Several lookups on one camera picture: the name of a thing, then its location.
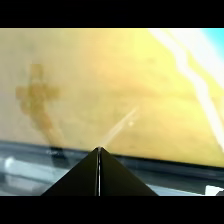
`brown cross-shaped mark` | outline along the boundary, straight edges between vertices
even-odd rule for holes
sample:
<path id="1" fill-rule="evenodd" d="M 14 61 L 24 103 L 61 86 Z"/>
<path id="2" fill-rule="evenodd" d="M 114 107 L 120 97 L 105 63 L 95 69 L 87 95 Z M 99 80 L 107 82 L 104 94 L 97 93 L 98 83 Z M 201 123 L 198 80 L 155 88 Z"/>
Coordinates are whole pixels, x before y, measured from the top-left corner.
<path id="1" fill-rule="evenodd" d="M 29 115 L 37 129 L 43 132 L 50 141 L 52 136 L 49 133 L 53 129 L 50 116 L 46 111 L 46 102 L 59 97 L 59 90 L 49 87 L 44 81 L 44 72 L 41 64 L 31 65 L 31 77 L 28 87 L 18 86 L 16 97 L 20 100 L 20 107 L 24 114 Z"/>

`yellow surface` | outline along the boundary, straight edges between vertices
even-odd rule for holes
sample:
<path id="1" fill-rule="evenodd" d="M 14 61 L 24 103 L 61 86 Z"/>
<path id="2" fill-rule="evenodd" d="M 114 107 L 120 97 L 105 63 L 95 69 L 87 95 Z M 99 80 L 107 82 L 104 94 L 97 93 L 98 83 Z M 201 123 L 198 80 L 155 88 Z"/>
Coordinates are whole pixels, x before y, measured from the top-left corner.
<path id="1" fill-rule="evenodd" d="M 224 167 L 192 83 L 147 29 L 0 29 L 0 55 L 2 140 Z"/>

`brown stain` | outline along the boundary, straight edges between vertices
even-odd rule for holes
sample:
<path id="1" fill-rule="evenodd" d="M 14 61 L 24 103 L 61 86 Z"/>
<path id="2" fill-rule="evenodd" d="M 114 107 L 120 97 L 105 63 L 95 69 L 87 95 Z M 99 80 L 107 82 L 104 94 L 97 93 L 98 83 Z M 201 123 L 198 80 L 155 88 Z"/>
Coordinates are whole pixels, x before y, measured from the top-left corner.
<path id="1" fill-rule="evenodd" d="M 22 112 L 31 118 L 36 129 L 42 132 L 45 139 L 51 145 L 62 146 L 62 136 L 54 128 L 46 108 L 49 101 L 59 98 L 59 88 L 49 86 L 46 83 L 41 64 L 31 65 L 29 86 L 18 86 L 16 98 L 20 101 Z"/>

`bright light beam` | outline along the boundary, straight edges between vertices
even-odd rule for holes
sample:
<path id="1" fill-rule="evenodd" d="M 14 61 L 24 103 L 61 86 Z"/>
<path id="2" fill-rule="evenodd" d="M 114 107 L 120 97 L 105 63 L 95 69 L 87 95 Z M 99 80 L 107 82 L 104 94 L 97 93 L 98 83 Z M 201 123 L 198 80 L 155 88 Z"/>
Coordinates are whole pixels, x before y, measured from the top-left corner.
<path id="1" fill-rule="evenodd" d="M 148 28 L 148 30 L 174 54 L 177 69 L 193 84 L 197 99 L 207 116 L 218 144 L 224 152 L 224 130 L 222 122 L 212 100 L 210 99 L 206 82 L 188 66 L 185 51 L 169 35 L 159 28 Z"/>

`black pointed object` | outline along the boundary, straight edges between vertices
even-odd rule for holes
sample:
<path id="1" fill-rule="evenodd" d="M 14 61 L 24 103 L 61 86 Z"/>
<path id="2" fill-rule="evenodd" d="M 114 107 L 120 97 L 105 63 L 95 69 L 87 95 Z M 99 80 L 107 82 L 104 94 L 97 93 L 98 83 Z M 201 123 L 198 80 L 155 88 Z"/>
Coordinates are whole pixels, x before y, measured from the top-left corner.
<path id="1" fill-rule="evenodd" d="M 96 148 L 43 196 L 157 196 L 157 194 L 104 148 Z"/>

